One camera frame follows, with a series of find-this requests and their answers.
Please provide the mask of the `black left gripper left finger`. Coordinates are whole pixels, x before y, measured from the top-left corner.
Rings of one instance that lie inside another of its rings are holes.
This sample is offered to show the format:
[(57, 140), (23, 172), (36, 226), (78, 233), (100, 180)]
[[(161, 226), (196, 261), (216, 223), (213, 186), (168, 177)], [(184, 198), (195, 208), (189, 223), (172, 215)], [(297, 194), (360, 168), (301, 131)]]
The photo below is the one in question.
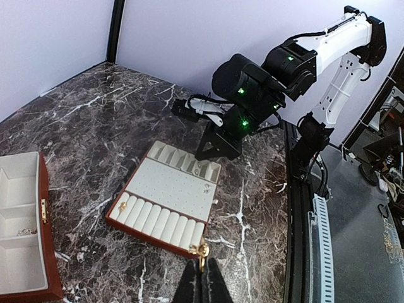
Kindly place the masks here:
[(199, 260), (189, 260), (182, 273), (172, 303), (202, 303), (201, 278)]

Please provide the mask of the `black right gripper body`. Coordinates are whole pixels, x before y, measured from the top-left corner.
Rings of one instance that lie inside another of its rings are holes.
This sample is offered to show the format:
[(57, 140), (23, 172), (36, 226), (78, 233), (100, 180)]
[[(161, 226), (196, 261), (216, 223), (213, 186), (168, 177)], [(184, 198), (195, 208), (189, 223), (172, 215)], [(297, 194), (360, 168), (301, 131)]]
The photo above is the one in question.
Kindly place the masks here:
[(239, 107), (231, 107), (223, 116), (223, 125), (209, 122), (196, 150), (197, 160), (225, 157), (234, 160), (242, 154), (242, 140), (256, 130), (256, 120)]

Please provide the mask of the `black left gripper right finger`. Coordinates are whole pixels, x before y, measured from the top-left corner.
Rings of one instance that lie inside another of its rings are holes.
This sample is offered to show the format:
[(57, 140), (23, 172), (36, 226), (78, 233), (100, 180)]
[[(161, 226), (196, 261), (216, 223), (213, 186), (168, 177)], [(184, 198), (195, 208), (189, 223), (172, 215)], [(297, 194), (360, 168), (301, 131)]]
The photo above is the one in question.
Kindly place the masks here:
[(203, 272), (203, 302), (233, 303), (218, 263), (209, 258)]

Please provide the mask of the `red jewelry tray insert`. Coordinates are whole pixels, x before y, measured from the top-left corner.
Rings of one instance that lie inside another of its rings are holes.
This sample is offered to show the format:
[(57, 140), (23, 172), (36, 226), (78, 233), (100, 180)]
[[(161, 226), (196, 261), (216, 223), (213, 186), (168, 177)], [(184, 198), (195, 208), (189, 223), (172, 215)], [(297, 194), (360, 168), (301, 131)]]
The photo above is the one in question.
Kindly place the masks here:
[[(106, 215), (106, 223), (186, 258), (203, 241), (215, 200), (219, 163), (155, 141)], [(211, 185), (208, 194), (205, 184)]]

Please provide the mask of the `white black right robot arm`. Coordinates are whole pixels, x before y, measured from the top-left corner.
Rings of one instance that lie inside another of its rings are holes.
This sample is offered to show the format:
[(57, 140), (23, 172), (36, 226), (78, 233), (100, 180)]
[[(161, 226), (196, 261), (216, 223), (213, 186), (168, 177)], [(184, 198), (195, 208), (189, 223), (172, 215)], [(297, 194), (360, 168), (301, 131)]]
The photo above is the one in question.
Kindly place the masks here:
[(297, 100), (338, 61), (325, 94), (298, 124), (300, 139), (292, 152), (308, 166), (325, 149), (353, 90), (382, 62), (386, 49), (384, 23), (346, 6), (339, 22), (320, 32), (289, 37), (269, 51), (262, 64), (233, 55), (214, 72), (211, 82), (213, 93), (230, 109), (221, 115), (221, 124), (208, 123), (196, 159), (240, 156), (246, 136), (263, 132), (263, 122), (284, 108), (286, 99)]

